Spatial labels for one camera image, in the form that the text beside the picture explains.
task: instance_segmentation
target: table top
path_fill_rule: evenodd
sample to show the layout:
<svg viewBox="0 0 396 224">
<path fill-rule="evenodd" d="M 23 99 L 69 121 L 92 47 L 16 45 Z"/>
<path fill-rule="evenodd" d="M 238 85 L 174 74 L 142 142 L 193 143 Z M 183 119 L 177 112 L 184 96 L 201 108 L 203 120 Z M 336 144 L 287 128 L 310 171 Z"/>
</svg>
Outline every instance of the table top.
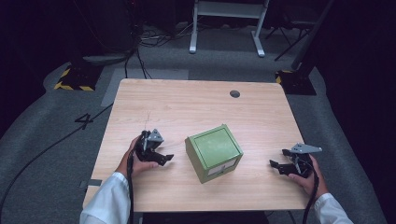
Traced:
<svg viewBox="0 0 396 224">
<path fill-rule="evenodd" d="M 239 91 L 233 98 L 230 91 Z M 185 139 L 227 124 L 244 155 L 234 171 L 201 184 Z M 281 149 L 303 142 L 280 85 L 257 82 L 124 79 L 106 127 L 92 179 L 106 180 L 131 140 L 158 129 L 157 152 L 175 154 L 134 178 L 136 212 L 304 209 L 304 190 L 273 169 L 290 163 Z M 99 187 L 89 186 L 83 206 Z"/>
</svg>

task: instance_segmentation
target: white sleeve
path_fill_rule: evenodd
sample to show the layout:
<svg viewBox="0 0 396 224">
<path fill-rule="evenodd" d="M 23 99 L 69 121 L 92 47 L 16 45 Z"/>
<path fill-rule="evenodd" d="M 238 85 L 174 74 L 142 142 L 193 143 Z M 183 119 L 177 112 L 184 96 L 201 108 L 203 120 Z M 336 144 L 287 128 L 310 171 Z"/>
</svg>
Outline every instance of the white sleeve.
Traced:
<svg viewBox="0 0 396 224">
<path fill-rule="evenodd" d="M 82 210 L 79 223 L 125 224 L 130 207 L 128 181 L 123 174 L 115 172 Z"/>
<path fill-rule="evenodd" d="M 321 224 L 353 223 L 343 207 L 330 193 L 320 196 L 315 202 L 315 212 Z"/>
</svg>

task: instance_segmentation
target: hand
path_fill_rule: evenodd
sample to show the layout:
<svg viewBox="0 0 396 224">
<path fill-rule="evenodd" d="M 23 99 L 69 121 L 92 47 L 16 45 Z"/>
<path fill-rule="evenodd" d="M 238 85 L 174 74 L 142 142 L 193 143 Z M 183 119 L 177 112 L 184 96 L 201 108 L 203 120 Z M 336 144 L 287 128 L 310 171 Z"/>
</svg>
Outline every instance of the hand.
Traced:
<svg viewBox="0 0 396 224">
<path fill-rule="evenodd" d="M 329 193 L 329 190 L 327 189 L 326 183 L 324 181 L 323 174 L 319 170 L 319 166 L 318 166 L 317 160 L 311 155 L 309 155 L 309 157 L 312 160 L 312 163 L 314 165 L 314 169 L 317 172 L 318 178 L 319 178 L 318 192 L 317 192 L 317 195 L 315 196 L 315 200 L 316 200 L 322 194 Z M 300 177 L 299 175 L 295 175 L 295 174 L 289 174 L 289 178 L 292 179 L 294 182 L 296 182 L 301 187 L 303 187 L 305 192 L 308 195 L 311 195 L 312 190 L 314 189 L 314 185 L 315 185 L 315 183 L 314 183 L 314 181 L 315 181 L 314 180 L 314 173 L 313 172 L 307 179 L 305 179 L 303 177 Z"/>
<path fill-rule="evenodd" d="M 128 175 L 126 172 L 126 168 L 127 168 L 127 164 L 128 164 L 128 156 L 129 156 L 129 153 L 134 148 L 134 145 L 136 144 L 138 137 L 139 136 L 137 136 L 132 141 L 131 145 L 129 146 L 129 149 L 123 155 L 119 167 L 117 167 L 117 169 L 116 169 L 116 172 L 122 173 L 125 176 L 125 178 L 128 178 Z M 140 173 L 147 171 L 149 169 L 155 168 L 155 167 L 158 167 L 157 162 L 155 162 L 155 161 L 140 161 L 134 153 L 134 167 L 133 167 L 134 171 L 132 172 L 132 176 L 137 176 Z"/>
</svg>

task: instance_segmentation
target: green cube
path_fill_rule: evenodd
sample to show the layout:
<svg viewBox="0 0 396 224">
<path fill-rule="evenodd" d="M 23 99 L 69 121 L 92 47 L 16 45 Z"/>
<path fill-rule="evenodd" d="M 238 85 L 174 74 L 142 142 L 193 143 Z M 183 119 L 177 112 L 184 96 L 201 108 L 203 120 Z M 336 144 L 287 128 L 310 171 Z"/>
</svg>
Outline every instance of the green cube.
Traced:
<svg viewBox="0 0 396 224">
<path fill-rule="evenodd" d="M 235 169 L 243 151 L 227 125 L 187 137 L 186 151 L 201 183 Z"/>
</svg>

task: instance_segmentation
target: person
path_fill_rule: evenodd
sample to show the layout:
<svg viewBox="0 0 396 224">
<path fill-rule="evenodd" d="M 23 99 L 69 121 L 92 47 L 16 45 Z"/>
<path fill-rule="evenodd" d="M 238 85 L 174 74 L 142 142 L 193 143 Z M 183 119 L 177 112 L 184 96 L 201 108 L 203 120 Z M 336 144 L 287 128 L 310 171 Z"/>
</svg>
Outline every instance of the person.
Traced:
<svg viewBox="0 0 396 224">
<path fill-rule="evenodd" d="M 119 166 L 112 176 L 109 177 L 107 181 L 99 188 L 91 201 L 82 210 L 79 219 L 80 224 L 128 223 L 131 202 L 129 199 L 129 187 L 126 172 L 127 160 L 129 153 L 134 148 L 137 138 L 138 137 L 132 141 L 129 149 L 125 152 Z M 340 203 L 337 202 L 328 191 L 323 174 L 319 170 L 318 162 L 314 157 L 310 157 L 319 178 L 318 192 L 315 198 L 315 211 L 320 223 L 352 223 L 352 221 L 347 217 L 347 214 Z M 142 172 L 156 167 L 158 167 L 157 162 L 140 161 L 136 156 L 134 156 L 134 171 L 132 173 L 132 178 L 141 174 Z M 313 174 L 307 179 L 293 174 L 290 174 L 289 178 L 303 187 L 305 192 L 310 195 L 314 187 Z"/>
</svg>

